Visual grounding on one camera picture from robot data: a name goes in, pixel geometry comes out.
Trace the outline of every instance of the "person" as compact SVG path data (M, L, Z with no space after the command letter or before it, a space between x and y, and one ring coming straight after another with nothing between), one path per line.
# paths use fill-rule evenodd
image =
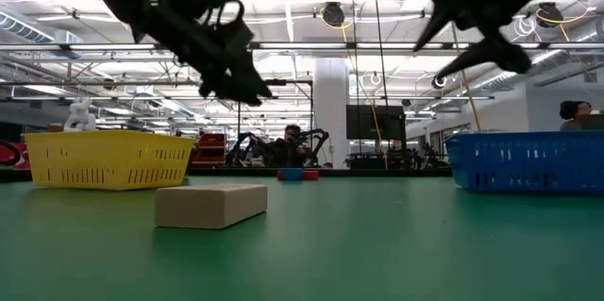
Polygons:
M588 102L564 101L560 103L560 117L565 120L560 126L560 131L581 130L577 118L592 112L592 105Z
M300 126L285 126L283 138L279 138L268 144L268 149L262 154L266 158L266 166L282 167L302 167L307 159L306 150L302 147L295 147L295 139L300 134Z

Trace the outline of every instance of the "green table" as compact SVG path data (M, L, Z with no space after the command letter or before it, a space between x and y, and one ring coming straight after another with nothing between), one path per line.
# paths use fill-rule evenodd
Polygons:
M0 300L602 300L604 199L451 178L263 183L266 214L154 228L154 193L0 185Z

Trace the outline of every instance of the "man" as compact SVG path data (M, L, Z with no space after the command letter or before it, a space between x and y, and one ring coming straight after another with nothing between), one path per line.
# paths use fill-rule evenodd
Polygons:
M300 126L298 125L285 126L283 139L277 139L269 143L268 149L263 154L267 159L267 166L274 168L304 166L306 150L294 145L294 141L300 132Z

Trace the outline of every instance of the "white figurine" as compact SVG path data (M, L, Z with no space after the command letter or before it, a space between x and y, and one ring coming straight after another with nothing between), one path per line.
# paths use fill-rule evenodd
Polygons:
M74 100L69 107L69 118L63 128L64 131L96 130L96 119L89 113L91 102L92 99L89 97L78 97Z

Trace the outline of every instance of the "blue object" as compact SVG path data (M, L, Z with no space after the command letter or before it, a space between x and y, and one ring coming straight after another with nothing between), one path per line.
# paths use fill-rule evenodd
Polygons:
M283 180L302 180L304 169L302 168L282 168L281 174Z
M456 135L445 146L468 191L604 194L604 131Z

